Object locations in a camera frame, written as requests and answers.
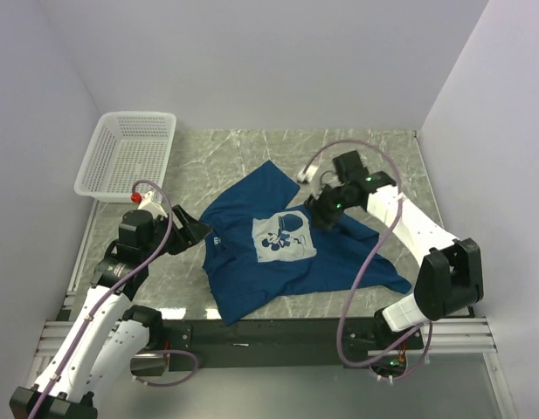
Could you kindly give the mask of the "blue printed t-shirt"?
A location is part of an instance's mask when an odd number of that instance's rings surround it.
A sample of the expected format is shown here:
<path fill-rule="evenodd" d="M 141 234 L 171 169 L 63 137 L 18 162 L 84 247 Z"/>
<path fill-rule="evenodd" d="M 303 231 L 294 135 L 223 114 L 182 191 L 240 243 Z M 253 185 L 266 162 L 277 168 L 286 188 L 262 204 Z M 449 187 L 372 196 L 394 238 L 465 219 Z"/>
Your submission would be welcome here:
<path fill-rule="evenodd" d="M 226 325 L 279 296 L 348 290 L 378 242 L 343 215 L 330 231 L 290 202 L 300 187 L 271 161 L 225 190 L 200 216 L 212 228 L 203 268 Z"/>

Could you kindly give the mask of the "white perforated plastic basket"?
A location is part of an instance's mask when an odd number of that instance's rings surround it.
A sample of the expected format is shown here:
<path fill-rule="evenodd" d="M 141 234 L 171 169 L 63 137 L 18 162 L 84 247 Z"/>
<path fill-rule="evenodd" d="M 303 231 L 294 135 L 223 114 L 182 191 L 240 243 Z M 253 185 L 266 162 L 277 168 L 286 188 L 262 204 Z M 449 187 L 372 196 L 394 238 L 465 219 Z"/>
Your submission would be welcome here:
<path fill-rule="evenodd" d="M 77 174 L 74 191 L 102 203 L 130 203 L 132 186 L 161 186 L 176 132 L 172 113 L 122 111 L 103 114 Z"/>

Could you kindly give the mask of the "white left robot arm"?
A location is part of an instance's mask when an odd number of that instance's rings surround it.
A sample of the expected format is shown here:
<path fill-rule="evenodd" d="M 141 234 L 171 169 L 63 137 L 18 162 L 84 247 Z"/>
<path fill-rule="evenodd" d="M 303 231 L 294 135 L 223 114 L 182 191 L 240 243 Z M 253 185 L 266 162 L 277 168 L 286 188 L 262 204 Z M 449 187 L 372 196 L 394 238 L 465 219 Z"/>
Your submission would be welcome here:
<path fill-rule="evenodd" d="M 194 354 L 170 347 L 162 314 L 133 299 L 155 259 L 178 255 L 210 232 L 210 226 L 180 206 L 165 210 L 143 204 L 127 212 L 118 237 L 94 269 L 84 304 L 58 352 L 29 388 L 19 387 L 11 396 L 13 416 L 95 418 L 100 396 L 139 354 L 157 357 L 162 366 L 171 355 L 183 355 L 196 371 Z"/>

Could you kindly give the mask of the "aluminium frame rail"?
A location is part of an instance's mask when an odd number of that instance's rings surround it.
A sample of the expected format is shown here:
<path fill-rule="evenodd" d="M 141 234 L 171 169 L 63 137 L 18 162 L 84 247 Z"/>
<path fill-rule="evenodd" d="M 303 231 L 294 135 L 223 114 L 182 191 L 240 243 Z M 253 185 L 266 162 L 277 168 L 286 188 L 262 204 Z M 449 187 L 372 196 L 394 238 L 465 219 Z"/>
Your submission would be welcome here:
<path fill-rule="evenodd" d="M 202 333 L 211 333 L 210 343 L 323 343 L 335 346 L 338 320 L 326 319 L 247 319 L 226 326 L 219 319 L 167 320 L 176 330 L 172 346 L 185 348 L 200 342 Z M 495 353 L 497 346 L 484 318 L 448 318 L 432 326 L 430 350 L 433 354 Z"/>

